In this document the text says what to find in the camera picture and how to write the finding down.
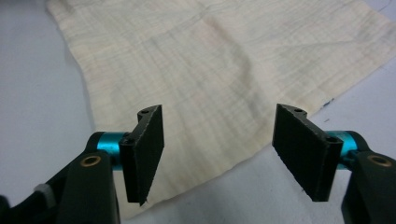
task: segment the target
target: cloth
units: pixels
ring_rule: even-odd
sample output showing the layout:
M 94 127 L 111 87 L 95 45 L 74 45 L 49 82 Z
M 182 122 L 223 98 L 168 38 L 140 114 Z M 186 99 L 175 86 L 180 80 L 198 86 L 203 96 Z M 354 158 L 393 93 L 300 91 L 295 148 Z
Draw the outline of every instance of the cloth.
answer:
M 98 131 L 163 105 L 148 203 L 221 175 L 270 143 L 276 103 L 309 114 L 396 54 L 396 25 L 357 0 L 49 0 Z

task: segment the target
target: black plastic bracket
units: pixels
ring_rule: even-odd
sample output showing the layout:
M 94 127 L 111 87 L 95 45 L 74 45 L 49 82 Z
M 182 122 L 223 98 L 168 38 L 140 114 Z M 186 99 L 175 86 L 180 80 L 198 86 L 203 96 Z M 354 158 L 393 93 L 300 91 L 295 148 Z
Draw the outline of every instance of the black plastic bracket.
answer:
M 342 204 L 347 224 L 396 223 L 396 161 L 363 151 L 357 154 Z
M 146 202 L 163 153 L 163 112 L 155 105 L 137 113 L 139 123 L 120 140 L 120 159 L 129 203 Z
M 104 152 L 84 154 L 69 164 L 57 224 L 120 223 L 111 161 Z
M 323 132 L 306 112 L 277 105 L 273 147 L 314 202 L 327 202 L 343 142 Z

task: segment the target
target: white cloth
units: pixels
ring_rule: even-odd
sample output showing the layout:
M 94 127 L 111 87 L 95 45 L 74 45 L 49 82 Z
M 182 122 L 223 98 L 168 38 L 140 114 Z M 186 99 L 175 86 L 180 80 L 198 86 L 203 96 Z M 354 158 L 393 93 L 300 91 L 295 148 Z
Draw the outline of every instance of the white cloth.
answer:
M 396 25 L 357 0 L 49 0 L 98 131 L 131 131 L 163 105 L 165 149 L 148 204 L 270 143 L 276 103 L 312 114 L 396 53 Z M 121 215 L 128 204 L 116 173 Z

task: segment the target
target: gray surface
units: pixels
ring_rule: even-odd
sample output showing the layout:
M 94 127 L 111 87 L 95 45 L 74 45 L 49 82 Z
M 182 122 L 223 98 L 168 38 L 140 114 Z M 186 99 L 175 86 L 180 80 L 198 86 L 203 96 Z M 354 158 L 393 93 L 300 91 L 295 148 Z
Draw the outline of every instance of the gray surface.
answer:
M 396 4 L 367 0 L 396 21 Z M 323 130 L 354 130 L 396 158 L 396 59 L 319 111 Z M 82 151 L 93 131 L 85 85 L 44 1 L 0 2 L 0 194 L 12 205 Z M 312 203 L 271 147 L 125 223 L 342 223 L 349 171 Z

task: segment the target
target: table surface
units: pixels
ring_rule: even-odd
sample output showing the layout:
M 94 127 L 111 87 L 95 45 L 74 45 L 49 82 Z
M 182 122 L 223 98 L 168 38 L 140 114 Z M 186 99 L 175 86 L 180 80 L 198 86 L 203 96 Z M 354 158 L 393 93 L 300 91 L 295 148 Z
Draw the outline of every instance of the table surface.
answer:
M 396 2 L 366 0 L 396 21 Z M 337 97 L 311 120 L 353 130 L 396 158 L 396 59 Z M 44 0 L 0 2 L 0 194 L 15 205 L 85 147 L 92 113 L 81 71 Z M 330 201 L 312 203 L 271 146 L 224 175 L 123 223 L 343 223 L 349 171 Z

